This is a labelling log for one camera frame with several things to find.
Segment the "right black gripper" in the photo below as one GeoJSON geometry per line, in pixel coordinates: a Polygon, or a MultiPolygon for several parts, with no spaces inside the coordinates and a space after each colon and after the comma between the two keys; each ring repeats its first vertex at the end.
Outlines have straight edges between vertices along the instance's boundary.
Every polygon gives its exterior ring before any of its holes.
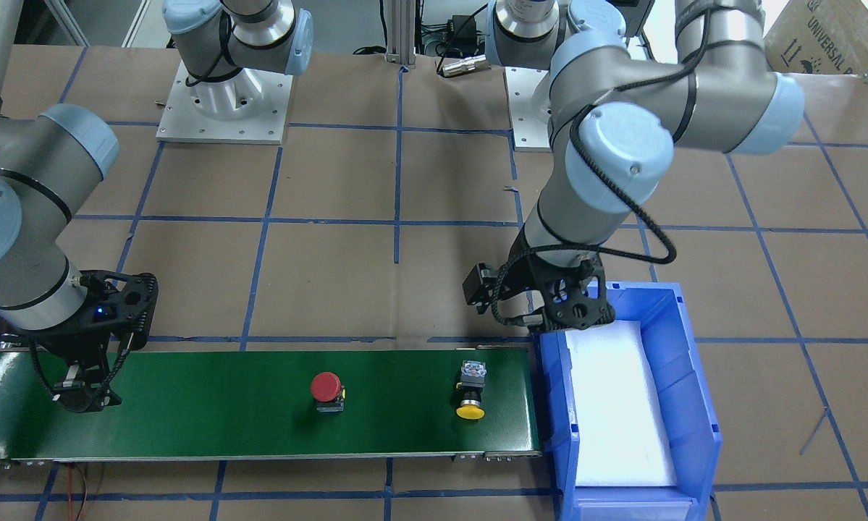
{"type": "Polygon", "coordinates": [[[64,322],[40,332],[20,332],[17,346],[29,353],[43,387],[70,412],[100,412],[122,403],[111,389],[127,356],[147,343],[158,279],[116,271],[88,270],[76,279],[86,289],[82,307],[64,322]],[[63,379],[50,384],[38,357],[42,347],[67,364],[63,379]]]}

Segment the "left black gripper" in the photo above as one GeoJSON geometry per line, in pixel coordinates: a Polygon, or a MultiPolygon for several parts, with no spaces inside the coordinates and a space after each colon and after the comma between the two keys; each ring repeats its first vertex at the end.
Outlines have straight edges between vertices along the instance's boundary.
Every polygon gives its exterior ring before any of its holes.
{"type": "Polygon", "coordinates": [[[590,329],[615,320],[615,309],[607,299],[605,274],[600,252],[612,253],[600,246],[513,247],[507,261],[491,284],[491,315],[506,326],[526,327],[542,334],[563,329],[590,329]],[[549,263],[540,252],[584,251],[593,254],[575,267],[549,263]],[[497,304],[526,291],[541,294],[543,306],[533,313],[503,316],[497,304]]]}

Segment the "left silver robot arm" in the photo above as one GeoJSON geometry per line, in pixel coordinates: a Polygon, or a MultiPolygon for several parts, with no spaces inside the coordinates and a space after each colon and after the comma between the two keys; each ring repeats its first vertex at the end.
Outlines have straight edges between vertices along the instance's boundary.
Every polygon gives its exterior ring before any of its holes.
{"type": "Polygon", "coordinates": [[[774,153],[800,127],[804,90],[769,69],[757,1],[678,1],[675,64],[632,59],[607,1],[486,10],[487,60],[547,72],[553,170],[506,263],[471,269],[466,302],[535,334],[612,323],[602,255],[678,256],[642,208],[675,149],[774,153]]]}

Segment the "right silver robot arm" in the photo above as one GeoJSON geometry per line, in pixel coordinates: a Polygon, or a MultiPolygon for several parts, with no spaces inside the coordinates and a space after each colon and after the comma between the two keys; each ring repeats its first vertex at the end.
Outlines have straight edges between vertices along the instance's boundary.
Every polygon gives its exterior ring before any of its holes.
{"type": "Polygon", "coordinates": [[[57,103],[36,118],[2,113],[2,85],[21,14],[0,1],[0,316],[30,350],[63,359],[67,373],[44,388],[67,411],[99,412],[122,400],[111,383],[146,345],[158,280],[77,269],[56,243],[119,154],[112,128],[92,111],[57,103]]]}

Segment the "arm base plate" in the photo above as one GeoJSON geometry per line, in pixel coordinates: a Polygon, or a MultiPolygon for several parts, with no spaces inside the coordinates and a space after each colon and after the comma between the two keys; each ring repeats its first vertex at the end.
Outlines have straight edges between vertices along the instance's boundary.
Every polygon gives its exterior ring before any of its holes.
{"type": "Polygon", "coordinates": [[[523,152],[550,151],[547,135],[550,117],[549,72],[542,69],[506,68],[505,80],[514,148],[523,152]]]}
{"type": "Polygon", "coordinates": [[[159,122],[164,142],[281,145],[294,77],[242,69],[225,82],[191,79],[180,64],[159,122]]]}

